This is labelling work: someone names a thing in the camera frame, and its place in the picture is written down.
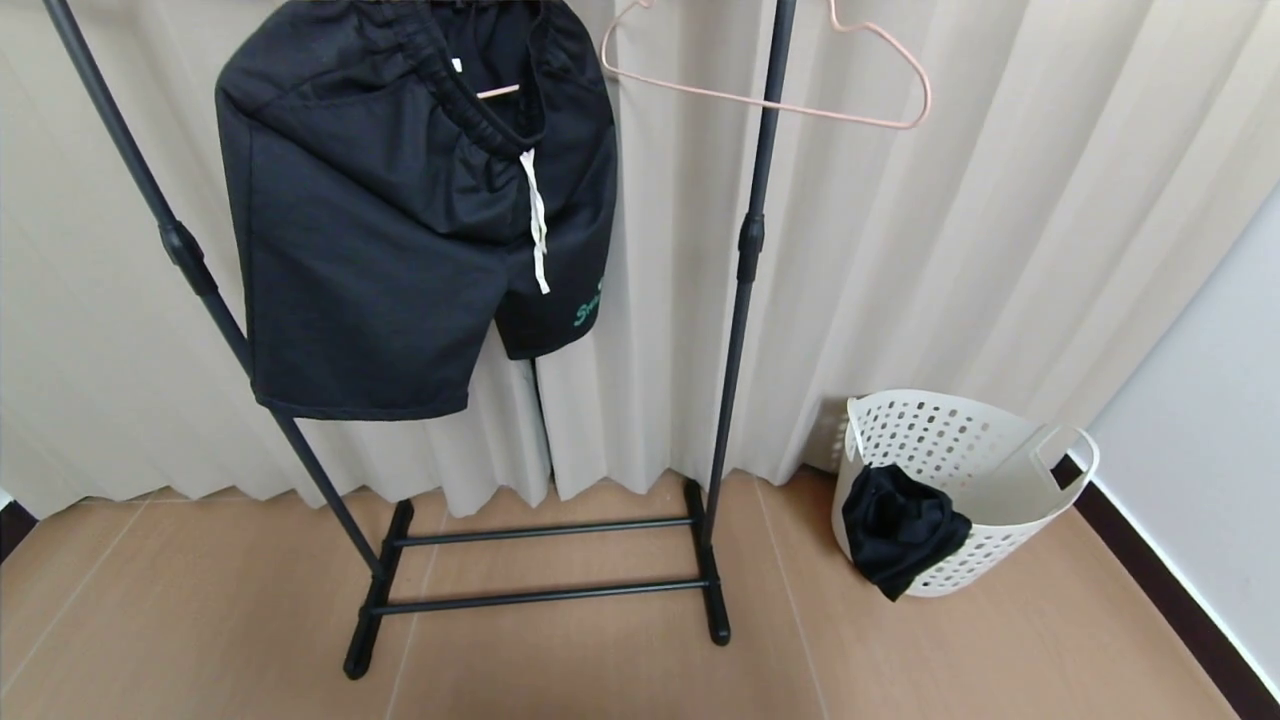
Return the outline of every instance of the floor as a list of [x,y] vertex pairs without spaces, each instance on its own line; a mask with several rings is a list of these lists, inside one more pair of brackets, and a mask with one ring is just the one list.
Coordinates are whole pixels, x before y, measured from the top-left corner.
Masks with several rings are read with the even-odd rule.
[[[0,568],[0,715],[20,719],[1233,717],[1070,512],[978,583],[891,603],[829,528],[833,482],[726,483],[717,525],[733,641],[698,592],[394,616],[372,669],[342,659],[367,571],[296,497],[84,502]],[[392,506],[351,496],[367,532]],[[417,500],[416,532],[682,509],[667,478],[536,511],[508,492],[468,519]],[[396,598],[694,573],[689,530],[410,550]]]

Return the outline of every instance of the horizontal metal bar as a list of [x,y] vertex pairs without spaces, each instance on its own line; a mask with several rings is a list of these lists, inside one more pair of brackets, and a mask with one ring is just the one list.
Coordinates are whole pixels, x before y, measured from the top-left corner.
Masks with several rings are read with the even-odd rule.
[[417,536],[399,538],[398,547],[419,544],[448,544],[453,542],[480,542],[490,539],[540,538],[548,536],[576,536],[581,533],[607,533],[613,530],[640,530],[646,528],[678,528],[692,525],[692,518],[653,518],[650,520],[626,520],[621,523],[590,523],[585,525],[548,525],[544,528],[515,528],[511,530],[486,530],[479,533],[453,533],[447,536]]
[[526,602],[548,602],[552,600],[575,600],[580,597],[611,597],[617,594],[639,594],[650,592],[687,591],[704,588],[709,580],[669,580],[663,583],[635,583],[627,585],[598,585],[564,591],[521,592],[511,594],[490,594],[480,597],[458,597],[453,600],[428,600],[422,602],[399,602],[370,609],[374,615],[404,615],[407,612],[433,612],[435,610],[460,610],[463,607],[490,607],[494,605],[522,605]]

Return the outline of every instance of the dark baseboard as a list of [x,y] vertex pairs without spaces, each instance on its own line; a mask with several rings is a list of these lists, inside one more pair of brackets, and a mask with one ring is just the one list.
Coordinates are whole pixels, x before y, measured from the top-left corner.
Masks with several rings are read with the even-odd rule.
[[[1062,486],[1079,474],[1080,469],[1070,457],[1064,457],[1053,468],[1053,475]],[[1106,493],[1091,484],[1084,488],[1075,507],[1138,582],[1236,715],[1244,720],[1280,719],[1280,702]]]
[[13,548],[36,527],[31,516],[17,501],[0,510],[0,562],[4,562]]

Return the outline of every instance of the laundry basket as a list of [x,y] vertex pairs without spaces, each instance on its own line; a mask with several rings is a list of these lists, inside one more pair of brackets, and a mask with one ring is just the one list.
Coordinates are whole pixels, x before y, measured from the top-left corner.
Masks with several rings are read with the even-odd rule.
[[[1060,489],[1041,452],[1062,430],[1089,446],[1088,469]],[[1065,445],[1056,446],[1065,450]],[[1084,430],[1039,425],[973,400],[891,389],[849,401],[845,452],[831,524],[852,560],[842,507],[864,465],[897,465],[936,487],[973,521],[954,555],[915,578],[906,594],[937,597],[977,580],[1080,496],[1098,466],[1098,446]]]

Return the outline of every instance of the black shorts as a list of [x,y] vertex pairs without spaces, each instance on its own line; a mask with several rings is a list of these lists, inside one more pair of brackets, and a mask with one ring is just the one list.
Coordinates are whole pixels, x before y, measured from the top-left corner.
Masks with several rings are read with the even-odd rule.
[[216,105],[262,405],[447,415],[490,320],[512,359],[595,323],[617,141],[559,0],[288,3]]

